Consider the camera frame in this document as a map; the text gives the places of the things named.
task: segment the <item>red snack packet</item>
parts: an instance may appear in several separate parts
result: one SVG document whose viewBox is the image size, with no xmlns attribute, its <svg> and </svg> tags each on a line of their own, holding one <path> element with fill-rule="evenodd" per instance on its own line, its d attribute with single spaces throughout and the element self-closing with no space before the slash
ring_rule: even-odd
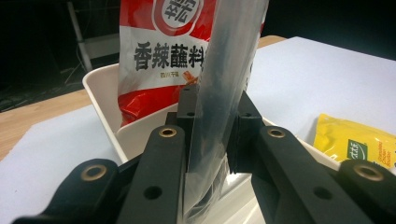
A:
<svg viewBox="0 0 396 224">
<path fill-rule="evenodd" d="M 122 125 L 178 102 L 196 82 L 215 0 L 121 0 L 119 106 Z"/>
</svg>

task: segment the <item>yellow packet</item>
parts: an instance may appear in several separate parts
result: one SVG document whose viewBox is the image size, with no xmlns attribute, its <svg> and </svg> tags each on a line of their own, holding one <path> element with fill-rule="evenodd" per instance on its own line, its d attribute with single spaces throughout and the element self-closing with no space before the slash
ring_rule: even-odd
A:
<svg viewBox="0 0 396 224">
<path fill-rule="evenodd" d="M 396 167 L 396 136 L 346 119 L 320 114 L 314 147 L 335 161 L 363 159 Z"/>
</svg>

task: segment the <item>green logo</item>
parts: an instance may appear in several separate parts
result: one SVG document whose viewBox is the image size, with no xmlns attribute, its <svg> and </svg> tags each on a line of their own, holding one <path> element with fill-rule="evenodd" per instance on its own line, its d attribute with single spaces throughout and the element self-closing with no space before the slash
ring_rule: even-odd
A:
<svg viewBox="0 0 396 224">
<path fill-rule="evenodd" d="M 348 139 L 347 141 L 347 157 L 356 160 L 366 160 L 367 161 L 367 146 Z"/>
</svg>

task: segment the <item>transparent plastic bag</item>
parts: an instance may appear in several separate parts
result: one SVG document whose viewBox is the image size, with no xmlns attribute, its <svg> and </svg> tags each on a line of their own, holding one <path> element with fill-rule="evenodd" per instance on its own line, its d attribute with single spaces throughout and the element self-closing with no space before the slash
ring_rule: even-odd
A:
<svg viewBox="0 0 396 224">
<path fill-rule="evenodd" d="M 242 91 L 260 38 L 267 0 L 220 0 L 199 77 L 184 211 L 199 222 L 219 198 L 228 174 L 225 155 Z"/>
</svg>

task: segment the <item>hole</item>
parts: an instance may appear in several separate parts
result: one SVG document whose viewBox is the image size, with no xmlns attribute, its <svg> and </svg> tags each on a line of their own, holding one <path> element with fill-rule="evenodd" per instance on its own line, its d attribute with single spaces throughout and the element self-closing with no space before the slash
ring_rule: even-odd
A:
<svg viewBox="0 0 396 224">
<path fill-rule="evenodd" d="M 107 172 L 104 165 L 96 164 L 85 168 L 81 173 L 81 179 L 84 181 L 93 181 L 102 178 Z"/>
<path fill-rule="evenodd" d="M 369 180 L 381 181 L 384 179 L 384 176 L 379 171 L 368 165 L 356 164 L 353 170 L 356 174 Z"/>
<path fill-rule="evenodd" d="M 276 138 L 283 138 L 285 136 L 285 134 L 278 129 L 270 129 L 268 130 L 268 134 Z"/>
<path fill-rule="evenodd" d="M 175 136 L 177 133 L 177 131 L 175 129 L 171 129 L 171 128 L 165 128 L 160 130 L 160 136 L 162 137 L 173 137 Z"/>
<path fill-rule="evenodd" d="M 146 188 L 145 192 L 143 194 L 145 195 L 145 197 L 147 199 L 155 200 L 155 199 L 158 199 L 163 194 L 163 191 L 161 190 L 161 188 L 159 188 L 157 186 L 152 186 L 152 187 Z"/>
<path fill-rule="evenodd" d="M 318 198 L 323 200 L 330 200 L 332 198 L 332 194 L 323 187 L 315 187 L 314 193 Z"/>
</svg>

